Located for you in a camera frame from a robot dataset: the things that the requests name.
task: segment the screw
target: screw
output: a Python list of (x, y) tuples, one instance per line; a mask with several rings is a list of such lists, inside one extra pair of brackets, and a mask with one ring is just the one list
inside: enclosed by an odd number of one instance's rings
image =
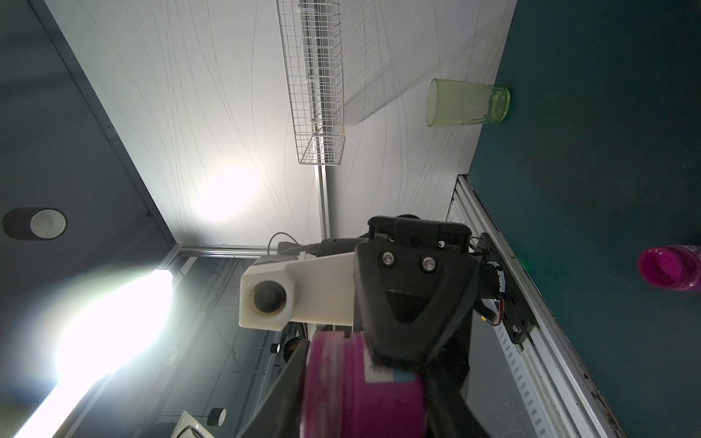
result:
[(433, 272), (436, 269), (436, 260), (426, 257), (421, 261), (421, 268), (425, 272)]
[(394, 264), (394, 254), (389, 251), (382, 254), (382, 263), (384, 263), (388, 268), (392, 266)]

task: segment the label sticker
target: label sticker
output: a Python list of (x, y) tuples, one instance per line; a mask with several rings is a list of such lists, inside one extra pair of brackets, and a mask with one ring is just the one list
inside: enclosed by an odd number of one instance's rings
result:
[(366, 345), (362, 349), (362, 359), (365, 368), (365, 383), (414, 382), (416, 380), (416, 374), (410, 371), (373, 364)]

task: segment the pink cup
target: pink cup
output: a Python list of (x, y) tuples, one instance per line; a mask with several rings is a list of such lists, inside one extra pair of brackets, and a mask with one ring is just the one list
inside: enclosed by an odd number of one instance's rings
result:
[(638, 271), (653, 286), (672, 290), (701, 290), (701, 247), (668, 245), (640, 254)]
[(307, 360), (303, 438), (422, 438), (423, 381), (414, 373), (376, 367), (362, 334), (315, 334)]

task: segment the black cylindrical light fixture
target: black cylindrical light fixture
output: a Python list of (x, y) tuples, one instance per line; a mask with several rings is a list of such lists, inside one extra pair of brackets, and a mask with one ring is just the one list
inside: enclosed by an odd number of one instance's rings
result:
[(49, 207), (19, 207), (2, 218), (5, 234), (16, 240), (51, 240), (66, 231), (65, 214)]

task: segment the green glass cup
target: green glass cup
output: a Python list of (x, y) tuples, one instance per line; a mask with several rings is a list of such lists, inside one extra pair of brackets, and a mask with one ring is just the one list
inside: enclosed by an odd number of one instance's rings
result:
[(504, 120), (511, 93), (485, 83), (433, 79), (426, 100), (429, 126), (480, 125)]

